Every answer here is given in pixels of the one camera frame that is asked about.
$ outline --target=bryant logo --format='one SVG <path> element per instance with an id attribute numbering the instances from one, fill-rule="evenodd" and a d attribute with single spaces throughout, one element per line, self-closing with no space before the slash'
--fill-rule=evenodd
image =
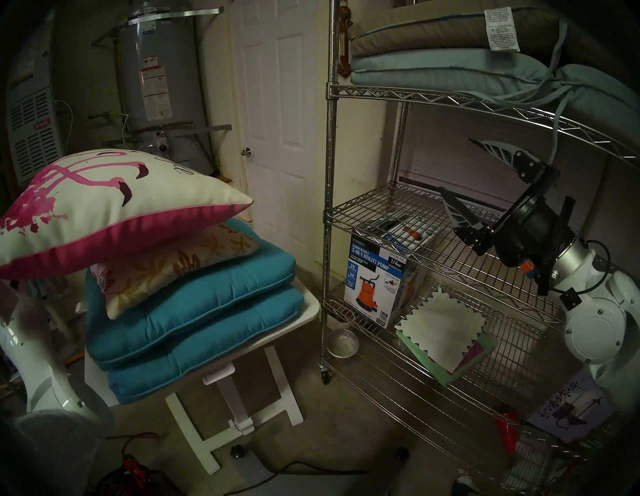
<path id="1" fill-rule="evenodd" d="M 45 119 L 45 120 L 41 120 L 40 122 L 37 122 L 33 125 L 33 128 L 37 131 L 39 129 L 42 129 L 43 127 L 47 127 L 49 124 L 51 124 L 51 119 Z"/>

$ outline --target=orange pump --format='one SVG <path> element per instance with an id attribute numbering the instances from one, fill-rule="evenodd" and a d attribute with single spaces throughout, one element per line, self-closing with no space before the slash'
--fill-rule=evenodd
<path id="1" fill-rule="evenodd" d="M 373 293 L 376 291 L 376 283 L 374 283 L 374 281 L 379 277 L 380 274 L 373 279 L 365 279 L 360 276 L 360 279 L 362 279 L 362 287 L 360 288 L 360 294 L 356 298 L 356 301 L 358 302 L 358 305 L 369 312 L 378 311 L 378 305 L 373 301 Z"/>

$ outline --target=floral pillow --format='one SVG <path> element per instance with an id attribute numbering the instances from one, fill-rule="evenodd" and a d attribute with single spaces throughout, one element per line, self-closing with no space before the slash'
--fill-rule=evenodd
<path id="1" fill-rule="evenodd" d="M 92 265 L 107 315 L 116 319 L 176 279 L 204 267 L 250 255 L 253 239 L 226 224 L 210 226 L 134 253 Z"/>

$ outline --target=utility pump box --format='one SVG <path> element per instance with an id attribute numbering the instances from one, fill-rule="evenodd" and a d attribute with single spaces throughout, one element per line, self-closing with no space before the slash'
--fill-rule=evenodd
<path id="1" fill-rule="evenodd" d="M 386 329 L 413 300 L 425 274 L 415 262 L 352 234 L 344 299 Z"/>

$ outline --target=tan cushion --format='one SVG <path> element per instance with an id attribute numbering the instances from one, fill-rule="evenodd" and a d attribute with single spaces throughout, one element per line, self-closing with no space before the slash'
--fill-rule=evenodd
<path id="1" fill-rule="evenodd" d="M 536 0 L 431 0 L 381 10 L 349 28 L 353 56 L 425 48 L 489 48 L 484 11 L 511 7 L 520 52 L 548 65 L 560 14 Z M 591 35 L 569 22 L 565 63 L 589 65 L 630 84 L 622 64 Z"/>
<path id="2" fill-rule="evenodd" d="M 104 295 L 107 315 L 116 319 L 189 272 L 251 255 L 257 249 L 258 243 L 250 237 L 217 224 L 92 265 L 90 270 Z"/>

